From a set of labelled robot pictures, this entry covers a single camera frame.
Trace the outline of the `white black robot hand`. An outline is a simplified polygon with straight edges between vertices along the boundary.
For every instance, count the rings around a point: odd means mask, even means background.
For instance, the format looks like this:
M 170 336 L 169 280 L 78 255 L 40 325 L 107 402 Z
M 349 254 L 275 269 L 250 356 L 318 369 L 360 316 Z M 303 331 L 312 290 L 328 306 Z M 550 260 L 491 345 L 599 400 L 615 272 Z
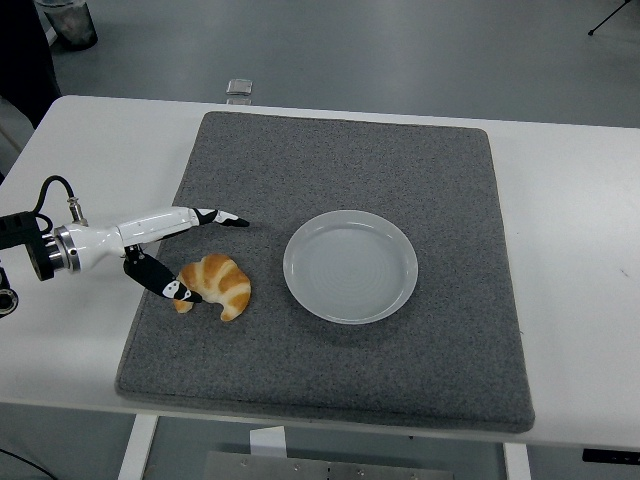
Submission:
M 64 225 L 54 230 L 53 238 L 62 266 L 73 273 L 89 270 L 105 257 L 120 257 L 125 274 L 148 291 L 172 300 L 200 303 L 200 294 L 144 253 L 142 246 L 210 223 L 241 228 L 249 225 L 247 220 L 222 210 L 173 206 L 112 226 Z

